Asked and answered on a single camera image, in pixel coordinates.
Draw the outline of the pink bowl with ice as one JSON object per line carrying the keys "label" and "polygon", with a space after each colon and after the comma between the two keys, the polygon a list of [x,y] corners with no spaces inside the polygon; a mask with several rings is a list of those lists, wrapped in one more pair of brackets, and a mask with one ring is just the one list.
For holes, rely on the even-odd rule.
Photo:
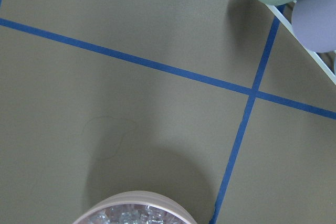
{"label": "pink bowl with ice", "polygon": [[149,191],[128,191],[93,206],[74,223],[196,223],[178,203]]}

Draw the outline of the lilac cup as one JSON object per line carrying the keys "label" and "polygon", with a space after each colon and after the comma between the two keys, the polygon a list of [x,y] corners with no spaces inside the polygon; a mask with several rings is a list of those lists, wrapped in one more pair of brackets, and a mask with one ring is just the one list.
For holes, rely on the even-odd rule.
{"label": "lilac cup", "polygon": [[297,0],[291,24],[294,35],[307,49],[335,51],[335,0]]}

